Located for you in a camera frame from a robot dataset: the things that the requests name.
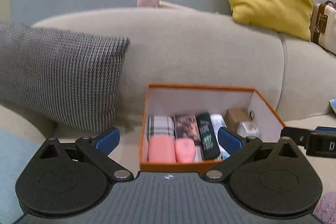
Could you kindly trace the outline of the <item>cream mini suitcase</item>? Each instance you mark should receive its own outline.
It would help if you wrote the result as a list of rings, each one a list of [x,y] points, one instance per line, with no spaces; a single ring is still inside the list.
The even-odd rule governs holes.
[[[335,2],[326,1],[314,6],[310,20],[310,41],[335,55]]]

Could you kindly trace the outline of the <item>brown cardboard box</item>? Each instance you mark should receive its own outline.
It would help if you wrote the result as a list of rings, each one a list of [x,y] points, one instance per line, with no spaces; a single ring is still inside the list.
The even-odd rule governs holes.
[[[232,132],[237,132],[241,122],[250,122],[251,120],[249,114],[243,108],[230,108],[224,116],[226,126]]]

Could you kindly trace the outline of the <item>houndstooth cushion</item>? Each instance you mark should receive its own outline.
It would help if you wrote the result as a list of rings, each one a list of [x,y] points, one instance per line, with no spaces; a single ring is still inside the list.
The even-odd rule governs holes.
[[[1,99],[86,132],[112,127],[130,40],[1,25]]]

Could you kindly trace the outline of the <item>pink fluffy toy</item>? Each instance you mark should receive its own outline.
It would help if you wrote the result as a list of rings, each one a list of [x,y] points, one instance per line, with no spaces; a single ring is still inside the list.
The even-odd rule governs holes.
[[[176,5],[162,0],[137,0],[137,7],[139,8],[164,8],[164,9],[180,9],[180,10],[194,10],[189,7]]]

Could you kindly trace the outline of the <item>dark Clear shampoo bottle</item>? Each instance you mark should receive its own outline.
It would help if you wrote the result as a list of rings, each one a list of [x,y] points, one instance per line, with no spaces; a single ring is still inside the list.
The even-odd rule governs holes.
[[[201,137],[201,155],[203,160],[215,160],[221,154],[209,113],[196,116]]]

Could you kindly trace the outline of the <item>purple fluffy blanket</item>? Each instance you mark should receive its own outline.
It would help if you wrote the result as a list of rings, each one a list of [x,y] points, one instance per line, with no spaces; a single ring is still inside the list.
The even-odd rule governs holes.
[[[328,192],[322,195],[314,210],[314,215],[323,223],[336,224],[336,192]]]

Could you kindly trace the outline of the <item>plaid round compact case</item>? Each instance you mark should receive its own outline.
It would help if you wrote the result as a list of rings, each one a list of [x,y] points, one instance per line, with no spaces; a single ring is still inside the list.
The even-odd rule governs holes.
[[[175,139],[175,126],[170,116],[150,115],[147,119],[147,139],[154,136],[166,135]]]

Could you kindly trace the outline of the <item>blue patterned cushion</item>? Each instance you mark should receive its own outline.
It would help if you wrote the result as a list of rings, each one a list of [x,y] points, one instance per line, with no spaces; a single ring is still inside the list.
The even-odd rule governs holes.
[[[332,108],[333,112],[336,114],[336,98],[331,98],[329,100],[330,107]]]

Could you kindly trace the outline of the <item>light blue cushion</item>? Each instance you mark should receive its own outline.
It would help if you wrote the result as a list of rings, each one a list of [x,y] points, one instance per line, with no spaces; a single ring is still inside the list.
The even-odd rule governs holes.
[[[40,144],[1,129],[1,223],[14,223],[23,212],[15,193],[15,183]]]

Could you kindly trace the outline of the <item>pink pump bottle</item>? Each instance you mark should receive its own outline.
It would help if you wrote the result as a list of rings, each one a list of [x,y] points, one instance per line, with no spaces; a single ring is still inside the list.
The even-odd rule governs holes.
[[[177,162],[191,163],[194,162],[196,148],[193,139],[179,138],[175,141],[175,157]]]

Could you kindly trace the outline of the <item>clear cube box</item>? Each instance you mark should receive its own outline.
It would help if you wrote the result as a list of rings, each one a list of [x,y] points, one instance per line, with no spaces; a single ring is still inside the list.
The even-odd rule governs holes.
[[[261,133],[258,127],[250,121],[240,122],[238,125],[237,134],[244,138],[247,136],[255,136],[261,139]]]

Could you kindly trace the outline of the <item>pink cylindrical bottle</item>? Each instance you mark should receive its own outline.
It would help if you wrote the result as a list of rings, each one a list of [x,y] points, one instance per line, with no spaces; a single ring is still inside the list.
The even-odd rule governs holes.
[[[165,164],[175,163],[175,140],[167,135],[152,137],[149,140],[148,161]]]

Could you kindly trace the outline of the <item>illustrated card box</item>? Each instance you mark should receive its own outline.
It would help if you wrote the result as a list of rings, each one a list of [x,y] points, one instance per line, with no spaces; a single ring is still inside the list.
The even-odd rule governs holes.
[[[175,115],[175,138],[190,138],[195,145],[200,145],[201,137],[198,130],[196,116],[194,115]]]

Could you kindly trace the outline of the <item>beige sofa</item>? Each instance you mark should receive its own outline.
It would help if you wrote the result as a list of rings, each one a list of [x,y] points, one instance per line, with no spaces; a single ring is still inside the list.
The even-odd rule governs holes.
[[[116,112],[121,143],[111,157],[134,173],[150,83],[253,87],[289,126],[335,126],[335,57],[314,43],[228,15],[173,9],[91,10],[35,26],[130,39]]]

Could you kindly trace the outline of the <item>white labelled bottle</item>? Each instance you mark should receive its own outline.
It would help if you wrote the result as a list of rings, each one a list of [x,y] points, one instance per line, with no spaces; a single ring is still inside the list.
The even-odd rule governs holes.
[[[213,129],[214,129],[214,133],[215,133],[215,136],[216,136],[216,140],[217,140],[217,143],[218,143],[218,146],[219,146],[219,149],[220,149],[220,158],[222,160],[225,160],[227,159],[230,155],[229,153],[219,144],[219,141],[218,141],[218,130],[221,128],[221,127],[226,127],[226,124],[225,124],[225,121],[223,119],[223,116],[221,114],[211,114],[210,115],[210,118],[211,118],[211,123],[213,125]]]

